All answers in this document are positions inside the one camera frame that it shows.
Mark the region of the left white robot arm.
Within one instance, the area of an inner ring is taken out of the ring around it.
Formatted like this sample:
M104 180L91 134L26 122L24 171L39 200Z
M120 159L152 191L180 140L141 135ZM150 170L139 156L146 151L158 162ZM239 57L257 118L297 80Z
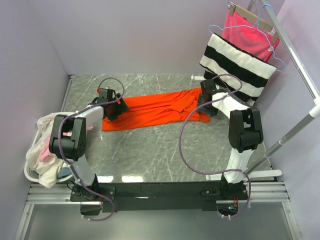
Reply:
M100 195L98 178L90 169L85 157L87 128L95 122L107 119L112 122L129 110L122 94L109 88L99 88L96 97L86 108L69 115L54 117L48 148L50 153L62 159L70 169L82 195L88 201Z

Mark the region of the orange t-shirt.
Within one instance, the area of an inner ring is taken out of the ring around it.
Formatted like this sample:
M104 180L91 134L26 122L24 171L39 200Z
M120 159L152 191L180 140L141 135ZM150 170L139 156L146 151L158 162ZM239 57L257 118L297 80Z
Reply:
M210 122L210 117L202 112L192 112L196 107L200 88L188 90L126 97L124 102L129 111L118 119L102 120L101 130L104 132L124 131L151 126L165 125L185 120L193 122Z

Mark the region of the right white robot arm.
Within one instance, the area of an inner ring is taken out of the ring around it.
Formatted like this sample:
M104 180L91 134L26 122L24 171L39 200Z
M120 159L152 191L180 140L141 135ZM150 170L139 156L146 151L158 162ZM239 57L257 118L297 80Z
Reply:
M233 94L228 95L224 88L217 88L213 79L201 81L200 87L197 106L226 96L220 101L203 106L198 112L211 117L221 112L228 117L231 153L226 169L245 171L251 155L264 138L260 111Z

